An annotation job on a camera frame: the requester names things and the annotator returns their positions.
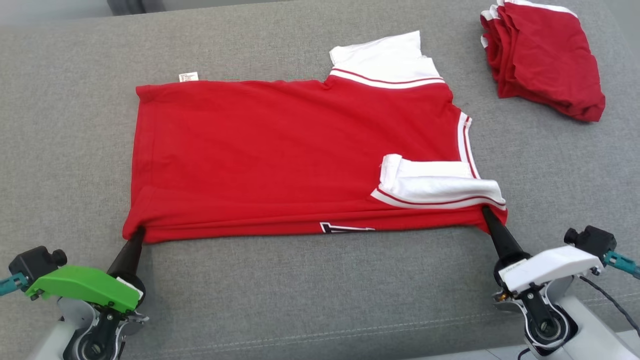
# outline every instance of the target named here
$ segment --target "folded red shirt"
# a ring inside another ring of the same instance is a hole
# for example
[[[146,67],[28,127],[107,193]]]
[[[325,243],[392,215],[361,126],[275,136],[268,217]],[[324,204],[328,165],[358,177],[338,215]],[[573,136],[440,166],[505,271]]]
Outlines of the folded red shirt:
[[[480,19],[499,97],[520,96],[577,120],[600,120],[605,96],[598,64],[571,10],[500,0]]]

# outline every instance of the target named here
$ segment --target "red and white striped trim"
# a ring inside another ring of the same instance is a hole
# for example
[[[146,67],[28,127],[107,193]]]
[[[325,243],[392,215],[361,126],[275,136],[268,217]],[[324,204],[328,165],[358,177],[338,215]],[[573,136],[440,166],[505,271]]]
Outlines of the red and white striped trim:
[[[471,167],[471,174],[474,179],[480,179],[474,155],[471,153],[471,143],[469,142],[469,128],[471,127],[471,118],[467,114],[460,112],[458,119],[458,152],[460,152],[460,161],[468,163]]]
[[[329,73],[329,76],[338,76],[340,78],[357,81],[359,83],[374,86],[376,88],[388,88],[388,89],[405,89],[405,88],[414,88],[422,85],[430,85],[430,84],[444,84],[444,79],[441,77],[433,77],[433,78],[420,78],[413,79],[408,81],[385,81],[385,80],[377,80],[367,78],[360,74],[356,74],[355,72],[346,71],[342,69],[333,68]]]
[[[501,210],[507,208],[505,202],[499,202],[492,199],[491,197],[482,195],[445,202],[412,202],[405,199],[399,199],[397,196],[391,196],[383,190],[380,190],[380,188],[377,188],[373,190],[373,192],[371,193],[371,197],[373,197],[374,199],[378,199],[386,204],[405,209],[460,209],[478,204],[491,204]]]

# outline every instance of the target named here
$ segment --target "clothing tag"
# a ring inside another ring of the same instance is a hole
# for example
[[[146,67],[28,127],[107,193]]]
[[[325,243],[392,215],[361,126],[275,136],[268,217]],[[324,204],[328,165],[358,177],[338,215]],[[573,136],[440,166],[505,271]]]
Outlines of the clothing tag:
[[[198,72],[188,72],[186,74],[180,74],[180,82],[196,81],[198,79]]]

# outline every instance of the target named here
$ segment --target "seam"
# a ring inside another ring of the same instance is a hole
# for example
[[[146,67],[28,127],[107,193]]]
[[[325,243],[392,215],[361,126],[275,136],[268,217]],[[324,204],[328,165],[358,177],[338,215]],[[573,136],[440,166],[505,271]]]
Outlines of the seam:
[[[494,315],[494,314],[495,313],[483,313],[483,314],[478,314],[478,315],[461,316],[461,317],[457,317],[457,318],[446,318],[446,319],[439,319],[439,320],[427,320],[427,321],[423,321],[423,322],[398,323],[398,324],[394,324],[394,325],[382,325],[382,326],[373,326],[373,327],[363,327],[363,328],[358,328],[358,329],[318,332],[318,333],[315,333],[315,334],[284,336],[284,337],[281,337],[281,338],[269,338],[269,339],[261,339],[261,340],[240,341],[240,342],[234,342],[234,343],[222,343],[222,344],[207,345],[207,346],[202,346],[202,347],[177,348],[177,349],[166,350],[165,352],[200,350],[200,349],[205,349],[205,348],[229,347],[229,346],[236,346],[236,345],[267,343],[267,342],[282,341],[282,340],[316,338],[316,337],[327,336],[327,335],[348,334],[350,332],[379,330],[379,329],[390,329],[390,328],[394,328],[394,327],[403,327],[403,326],[412,326],[412,325],[424,325],[424,324],[428,324],[428,323],[446,322],[446,321],[451,321],[451,320],[462,320],[462,319],[469,319],[469,318],[477,318],[477,317],[481,317],[481,316],[489,316],[489,315]],[[129,354],[129,355],[130,356],[135,356],[135,355],[145,355],[145,354],[151,354],[151,353],[150,352],[138,352],[138,353]]]
[[[493,357],[495,357],[496,359],[500,360],[499,357],[497,357],[493,352],[489,351],[489,349],[485,349],[486,352],[488,352],[489,354],[493,355]]]
[[[633,297],[631,299],[625,299],[625,300],[617,300],[617,303],[621,303],[621,302],[630,302],[630,301],[635,301],[637,299],[640,299],[640,297]],[[605,301],[605,302],[601,302],[599,304],[589,304],[589,307],[595,307],[595,306],[602,306],[602,305],[607,305],[607,304],[611,304],[613,305],[613,303],[611,301]]]
[[[481,179],[480,174],[478,174],[478,169],[476,167],[476,161],[474,160],[474,154],[471,151],[471,139],[469,136],[469,130],[471,129],[472,119],[467,116],[465,120],[465,124],[463,126],[463,136],[465,139],[465,151],[467,152],[467,162],[469,163],[469,167],[471,168],[471,173],[474,178]]]
[[[396,201],[402,202],[404,204],[409,204],[409,205],[449,205],[449,204],[455,204],[456,202],[463,202],[466,200],[475,200],[475,199],[487,199],[490,200],[492,202],[495,202],[498,205],[506,205],[506,202],[498,202],[496,200],[494,200],[493,198],[489,197],[489,196],[484,196],[484,195],[476,195],[476,196],[470,196],[470,197],[465,197],[462,199],[456,199],[456,200],[451,200],[451,201],[441,201],[441,202],[412,202],[409,200],[406,200],[406,198],[404,197],[400,197],[397,195],[391,195],[388,192],[386,192],[385,190],[382,190],[380,188],[380,186],[378,187],[377,191],[381,192],[383,195],[386,195],[388,197],[390,197],[391,199],[394,199]]]
[[[338,69],[338,68],[335,68],[335,67],[332,69],[332,71],[339,71],[339,72],[343,72],[345,74],[351,74],[351,75],[358,76],[359,78],[363,78],[365,80],[375,81],[377,83],[385,83],[385,84],[410,84],[410,83],[417,83],[419,81],[425,81],[425,80],[443,80],[442,77],[438,76],[438,77],[420,78],[420,79],[408,80],[408,81],[385,81],[385,80],[367,78],[366,76],[363,76],[363,75],[360,75],[360,74],[356,74],[355,72],[342,70],[342,69]]]
[[[410,81],[410,82],[391,83],[389,81],[385,82],[385,81],[374,80],[374,79],[368,80],[359,75],[354,75],[348,72],[336,71],[336,70],[332,70],[329,73],[327,80],[329,80],[331,77],[342,78],[348,81],[354,81],[356,83],[359,83],[365,86],[383,88],[387,90],[406,90],[410,88],[417,88],[421,86],[436,85],[436,84],[446,85],[444,79],[442,78],[433,78],[433,79],[424,78],[424,79],[419,79],[419,80]]]
[[[621,297],[629,297],[629,296],[633,296],[633,295],[640,295],[640,293],[631,293],[631,294],[626,294],[626,295],[616,295],[616,296],[614,297],[614,299],[619,299],[619,298],[621,298]],[[594,298],[594,299],[583,300],[582,302],[591,302],[591,301],[599,301],[599,300],[606,300],[606,301],[609,301],[609,300],[608,300],[607,298],[605,298],[605,297],[597,297],[597,298]]]
[[[468,208],[470,206],[473,205],[478,205],[478,204],[489,204],[489,205],[493,205],[496,208],[499,209],[506,209],[506,206],[504,204],[500,204],[498,202],[496,202],[495,200],[488,200],[487,198],[484,197],[475,197],[473,199],[463,199],[463,200],[459,200],[456,202],[452,202],[450,204],[421,204],[421,203],[415,203],[412,204],[410,202],[402,202],[399,201],[399,199],[395,199],[395,197],[397,197],[397,195],[389,196],[386,193],[383,193],[382,191],[380,191],[379,188],[373,190],[373,192],[371,192],[370,194],[371,197],[373,197],[376,200],[382,201],[385,204],[394,206],[396,208],[403,208],[403,209],[448,209],[448,210],[460,210],[463,208]]]
[[[432,325],[432,326],[420,326],[420,327],[411,327],[409,329],[395,329],[395,330],[387,330],[387,331],[376,331],[376,332],[366,332],[363,334],[351,334],[351,335],[342,335],[342,336],[333,336],[330,338],[320,338],[320,339],[307,339],[307,340],[298,340],[298,341],[289,341],[289,342],[284,342],[284,343],[273,343],[273,344],[261,344],[261,345],[253,345],[253,346],[247,346],[247,347],[236,347],[236,348],[227,348],[227,349],[210,349],[210,350],[206,350],[206,351],[198,351],[198,352],[190,352],[190,355],[198,355],[198,354],[207,354],[207,353],[213,353],[213,352],[230,352],[230,351],[237,351],[237,350],[248,350],[248,349],[253,349],[253,348],[263,348],[263,347],[273,347],[273,346],[283,346],[283,345],[293,345],[293,344],[300,344],[300,343],[310,343],[310,342],[314,342],[314,341],[326,341],[326,340],[336,340],[336,339],[344,339],[344,338],[354,338],[354,337],[358,337],[358,336],[368,336],[368,335],[378,335],[378,334],[387,334],[387,333],[391,333],[391,332],[402,332],[402,331],[414,331],[414,330],[421,330],[421,329],[432,329],[432,328],[437,328],[437,327],[444,327],[444,326],[451,326],[451,325],[461,325],[464,323],[473,323],[473,322],[481,322],[483,321],[483,319],[477,319],[477,320],[470,320],[470,321],[465,321],[465,322],[454,322],[454,323],[447,323],[447,324],[440,324],[440,325]],[[139,360],[144,360],[144,359],[163,359],[163,358],[168,358],[174,356],[173,354],[165,354],[164,356],[153,356],[153,357],[139,357]]]

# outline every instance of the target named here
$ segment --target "white sleeve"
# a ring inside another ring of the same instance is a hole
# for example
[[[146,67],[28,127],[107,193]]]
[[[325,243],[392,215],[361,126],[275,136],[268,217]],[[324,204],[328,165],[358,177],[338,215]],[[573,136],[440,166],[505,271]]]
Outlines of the white sleeve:
[[[420,51],[420,31],[337,46],[330,56],[333,62],[330,75],[370,86],[409,88],[444,82],[433,60]]]

